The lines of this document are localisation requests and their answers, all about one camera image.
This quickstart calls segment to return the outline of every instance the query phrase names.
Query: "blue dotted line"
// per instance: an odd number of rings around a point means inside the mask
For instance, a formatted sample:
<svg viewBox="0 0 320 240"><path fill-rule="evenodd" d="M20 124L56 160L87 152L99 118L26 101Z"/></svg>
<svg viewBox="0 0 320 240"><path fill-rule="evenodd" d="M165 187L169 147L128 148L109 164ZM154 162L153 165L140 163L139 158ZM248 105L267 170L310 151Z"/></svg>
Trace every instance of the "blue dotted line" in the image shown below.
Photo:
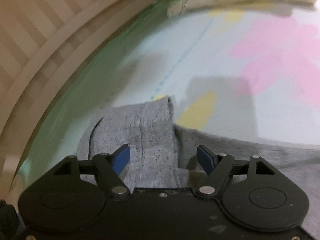
<svg viewBox="0 0 320 240"><path fill-rule="evenodd" d="M197 43L203 38L205 33L208 31L210 26L212 25L214 19L210 21L207 26L204 28L204 30L201 32L199 37L193 42L193 44L181 55L181 57L177 60L177 62L172 66L170 72L161 80L161 82L158 84L158 87L155 90L155 95L159 93L160 89L163 87L165 82L169 79L169 77L172 75L174 70L180 65L180 63L188 56L188 54L193 50L193 48L197 45Z"/></svg>

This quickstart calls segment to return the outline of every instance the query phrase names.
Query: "pink flower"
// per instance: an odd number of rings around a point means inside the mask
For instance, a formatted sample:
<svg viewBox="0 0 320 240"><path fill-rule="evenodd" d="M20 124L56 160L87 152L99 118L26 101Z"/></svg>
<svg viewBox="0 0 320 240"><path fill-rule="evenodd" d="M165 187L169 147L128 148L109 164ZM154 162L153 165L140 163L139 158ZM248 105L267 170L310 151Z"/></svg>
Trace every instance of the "pink flower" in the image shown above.
<svg viewBox="0 0 320 240"><path fill-rule="evenodd" d="M238 90L258 94L286 75L299 87L302 99L320 107L320 70L310 61L320 57L316 35L316 25L298 24L292 17L258 20L231 51L234 57L253 59L241 73L250 91L244 82Z"/></svg>

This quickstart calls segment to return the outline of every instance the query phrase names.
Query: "silver screw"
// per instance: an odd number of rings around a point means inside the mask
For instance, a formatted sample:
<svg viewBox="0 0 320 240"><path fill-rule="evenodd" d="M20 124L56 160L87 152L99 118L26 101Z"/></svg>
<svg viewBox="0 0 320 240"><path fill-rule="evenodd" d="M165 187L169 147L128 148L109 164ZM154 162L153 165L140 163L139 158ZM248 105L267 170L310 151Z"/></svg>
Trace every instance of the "silver screw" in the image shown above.
<svg viewBox="0 0 320 240"><path fill-rule="evenodd" d="M210 186L203 186L199 189L199 191L202 193L202 194L206 194L206 195L210 195L210 194L213 194L216 190L214 187L210 187Z"/></svg>
<svg viewBox="0 0 320 240"><path fill-rule="evenodd" d="M128 192L128 189L123 186L116 186L116 187L112 188L112 192L116 195L123 195Z"/></svg>

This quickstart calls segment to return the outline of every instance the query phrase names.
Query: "gray cloth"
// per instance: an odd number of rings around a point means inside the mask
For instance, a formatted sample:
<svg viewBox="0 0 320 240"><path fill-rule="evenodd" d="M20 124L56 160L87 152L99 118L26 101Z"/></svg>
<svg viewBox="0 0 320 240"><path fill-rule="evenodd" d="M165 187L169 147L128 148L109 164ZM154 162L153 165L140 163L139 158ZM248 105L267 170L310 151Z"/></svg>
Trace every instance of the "gray cloth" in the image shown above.
<svg viewBox="0 0 320 240"><path fill-rule="evenodd" d="M196 161L199 144L215 154L227 153L240 160L260 155L307 193L310 210L303 227L320 239L319 150L244 142L176 126L169 98L99 111L81 138L77 155L88 159L112 153L123 144L129 144L131 160L120 177L130 190L197 186L206 176ZM90 175L83 179L95 183Z"/></svg>

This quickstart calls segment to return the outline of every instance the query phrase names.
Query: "gray fabric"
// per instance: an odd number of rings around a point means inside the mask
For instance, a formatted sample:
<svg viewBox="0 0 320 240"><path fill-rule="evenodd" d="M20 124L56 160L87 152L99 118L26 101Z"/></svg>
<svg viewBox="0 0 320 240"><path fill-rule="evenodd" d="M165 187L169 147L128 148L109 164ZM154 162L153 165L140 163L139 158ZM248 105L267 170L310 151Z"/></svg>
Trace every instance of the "gray fabric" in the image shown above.
<svg viewBox="0 0 320 240"><path fill-rule="evenodd" d="M101 110L83 135L77 155L88 159L112 153L123 144L129 144L131 160L120 177L130 190L197 186L206 176L196 161L199 144L215 154L227 153L240 160L260 155L307 193L310 210L303 227L320 239L319 150L256 144L179 127L172 123L168 98ZM95 183L92 176L83 179Z"/></svg>

